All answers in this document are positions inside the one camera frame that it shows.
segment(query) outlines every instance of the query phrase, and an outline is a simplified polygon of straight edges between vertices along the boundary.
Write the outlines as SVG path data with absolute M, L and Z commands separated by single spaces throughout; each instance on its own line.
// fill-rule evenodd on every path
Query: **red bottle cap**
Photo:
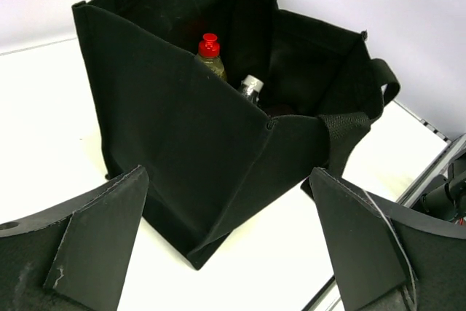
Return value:
M 213 33 L 206 33 L 202 36 L 204 40 L 199 43 L 199 54 L 205 58 L 216 58 L 220 55 L 220 44 L 217 36 Z

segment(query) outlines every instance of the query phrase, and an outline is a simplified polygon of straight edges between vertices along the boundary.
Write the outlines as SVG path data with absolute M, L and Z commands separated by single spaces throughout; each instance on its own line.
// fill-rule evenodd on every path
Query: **black tote bag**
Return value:
M 277 0 L 92 0 L 73 14 L 108 174 L 147 169 L 144 217 L 196 269 L 313 167 L 341 173 L 400 88 L 365 32 Z M 207 32 L 228 84 L 194 58 Z M 261 108 L 236 91 L 248 74 L 265 83 Z M 296 113 L 264 112 L 280 104 Z

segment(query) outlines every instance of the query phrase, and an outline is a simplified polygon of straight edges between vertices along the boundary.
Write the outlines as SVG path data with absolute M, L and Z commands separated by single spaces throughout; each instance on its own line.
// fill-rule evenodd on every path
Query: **white thread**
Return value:
M 408 268 L 409 268 L 409 276 L 411 277 L 411 285 L 412 285 L 412 288 L 413 288 L 413 300 L 410 300 L 412 303 L 413 303 L 413 311 L 417 311 L 417 295 L 416 295 L 416 281 L 414 280 L 414 272 L 413 272 L 413 268 L 411 266 L 411 262 L 409 261 L 408 259 L 408 255 L 406 255 L 406 252 L 403 248 L 403 246 L 401 245 L 401 242 L 400 240 L 398 239 L 398 235 L 396 234 L 395 232 L 395 229 L 393 228 L 392 224 L 390 223 L 390 221 L 388 221 L 387 217 L 385 216 L 385 214 L 382 212 L 382 210 L 379 208 L 379 206 L 377 205 L 377 203 L 375 203 L 375 201 L 372 199 L 372 197 L 369 195 L 369 193 L 367 193 L 366 190 L 362 189 L 364 194 L 367 196 L 367 198 L 371 201 L 372 205 L 375 207 L 375 209 L 379 212 L 380 216 L 382 217 L 382 219 L 384 219 L 385 223 L 387 224 L 388 228 L 390 229 L 393 237 L 395 238 L 395 242 L 398 244 L 398 247 L 400 248 L 401 250 L 401 253 L 403 254 L 403 257 L 405 258 L 406 260 L 406 263 L 408 265 Z

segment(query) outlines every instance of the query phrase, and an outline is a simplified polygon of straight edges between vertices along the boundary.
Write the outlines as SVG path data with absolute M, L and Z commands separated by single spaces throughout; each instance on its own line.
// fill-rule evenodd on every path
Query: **white table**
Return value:
M 0 56 L 0 81 L 0 223 L 105 181 L 77 40 Z M 445 145 L 393 103 L 344 177 L 395 200 Z M 297 186 L 235 230 L 198 272 L 142 220 L 119 310 L 301 311 L 332 274 L 314 203 Z

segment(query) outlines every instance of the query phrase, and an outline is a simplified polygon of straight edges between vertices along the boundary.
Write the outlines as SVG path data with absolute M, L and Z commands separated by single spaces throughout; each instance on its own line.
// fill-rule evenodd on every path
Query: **black plastic part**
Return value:
M 456 209 L 448 195 L 448 183 L 444 176 L 434 177 L 422 195 L 413 205 L 413 210 L 442 220 L 455 217 Z
M 148 182 L 137 167 L 0 225 L 0 310 L 116 311 Z
M 407 301 L 406 292 L 403 291 L 406 287 L 409 295 L 413 295 L 410 279 L 406 281 L 407 283 L 404 283 L 403 288 L 397 288 L 389 293 L 379 295 L 367 307 L 360 309 L 352 307 L 356 304 L 366 304 L 368 300 L 355 300 L 356 294 L 351 294 L 350 291 L 358 293 L 359 289 L 371 288 L 371 286 L 368 286 L 369 283 L 385 282 L 387 276 L 392 274 L 392 269 L 397 269 L 398 266 L 397 264 L 374 265 L 374 260 L 379 260 L 378 255 L 385 255 L 386 250 L 383 246 L 379 247 L 378 251 L 365 261 L 360 259 L 359 256 L 352 255 L 353 251 L 368 255 L 367 251 L 374 251 L 373 243 L 369 242 L 367 245 L 366 243 L 361 245 L 361 242 L 365 242 L 364 239 L 350 240 L 345 238 L 345 235 L 350 237 L 353 237 L 353 235 L 367 235 L 372 230 L 370 226 L 374 222 L 370 217 L 375 216 L 378 219 L 381 217 L 378 211 L 371 208 L 372 204 L 362 189 L 341 178 L 330 176 L 323 169 L 314 169 L 311 180 L 317 211 L 321 217 L 325 239 L 335 270 L 336 282 L 339 285 L 345 310 L 412 310 L 413 307 Z M 463 310 L 466 305 L 466 259 L 464 257 L 466 229 L 460 225 L 436 219 L 385 200 L 375 194 L 369 195 L 391 222 L 395 234 L 411 262 L 416 284 L 418 310 Z M 332 221 L 328 222 L 329 218 L 332 217 L 330 213 L 324 213 L 321 216 L 323 211 L 335 211 L 340 205 L 345 205 L 344 209 L 347 211 L 343 215 L 354 218 L 355 222 L 358 223 L 357 226 L 350 224 L 347 227 L 346 222 L 342 223 L 340 218 L 332 218 Z M 332 244 L 336 237 L 341 239 L 340 246 Z M 348 261 L 346 265 L 346 267 L 349 267 L 348 269 L 337 268 L 335 264 L 334 251 L 340 250 L 341 254 L 344 255 L 342 252 L 344 248 L 347 249 L 348 256 L 343 256 L 341 259 Z M 351 269 L 354 269 L 352 266 L 354 264 L 361 264 L 360 268 L 362 270 L 379 268 L 379 279 L 372 280 L 371 273 L 368 277 L 366 274 L 359 272 L 356 272 L 351 278 L 349 275 L 342 278 L 342 275 L 348 274 Z
M 345 310 L 360 310 L 406 284 L 408 266 L 373 206 L 329 179 L 323 171 L 312 171 L 314 201 Z
M 459 152 L 451 161 L 448 169 L 448 177 L 454 178 L 464 172 L 466 172 L 466 150 Z
M 457 201 L 457 210 L 459 212 L 459 216 L 462 218 L 466 217 L 466 196 L 462 196 Z
M 461 200 L 466 195 L 466 171 L 449 178 L 449 197 L 454 201 Z

